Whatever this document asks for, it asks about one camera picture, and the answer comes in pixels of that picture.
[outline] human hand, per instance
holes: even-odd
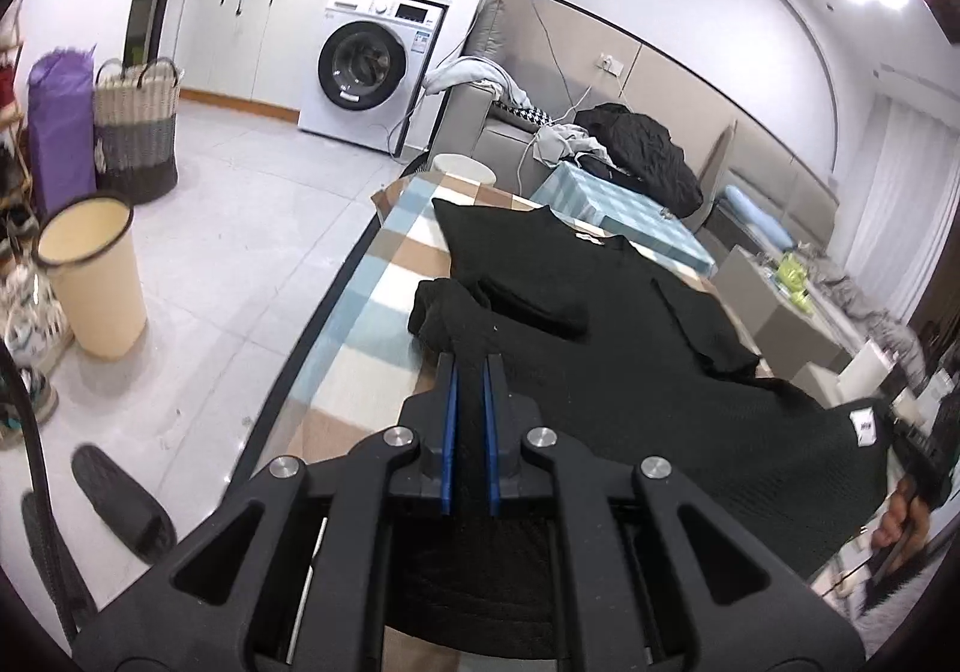
[[[910,493],[910,480],[906,477],[896,484],[896,490],[890,497],[887,511],[880,519],[880,526],[870,539],[870,546],[874,550],[882,550],[896,544],[904,535],[904,524],[907,517],[913,521],[913,533],[904,544],[904,547],[891,563],[888,572],[895,572],[911,557],[915,556],[926,544],[926,535],[930,531],[930,507],[918,497],[910,502],[908,509],[906,497]]]

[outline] black jacket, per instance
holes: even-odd
[[[677,217],[689,217],[704,202],[696,175],[683,162],[683,150],[670,141],[670,131],[655,119],[635,114],[619,103],[601,103],[578,111],[574,122],[606,146],[616,165],[640,180],[637,192]]]
[[[717,300],[621,236],[594,245],[549,209],[434,200],[452,279],[421,282],[409,328],[460,375],[455,517],[395,528],[390,623],[489,656],[550,658],[544,525],[488,517],[481,367],[594,454],[666,456],[802,576],[886,490],[885,443],[857,447],[846,413],[752,375]]]

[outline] beige bucket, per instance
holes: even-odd
[[[132,224],[128,204],[95,194],[56,212],[37,242],[37,264],[80,346],[109,361],[126,355],[147,324]]]

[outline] light blue pillow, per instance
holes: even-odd
[[[757,228],[780,252],[793,250],[797,245],[793,237],[786,232],[786,228],[753,203],[738,186],[727,185],[723,189],[723,197],[738,218]]]

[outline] washing machine door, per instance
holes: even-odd
[[[383,103],[406,71],[407,55],[400,41],[376,22],[350,22],[337,28],[317,61],[323,93],[349,111]]]

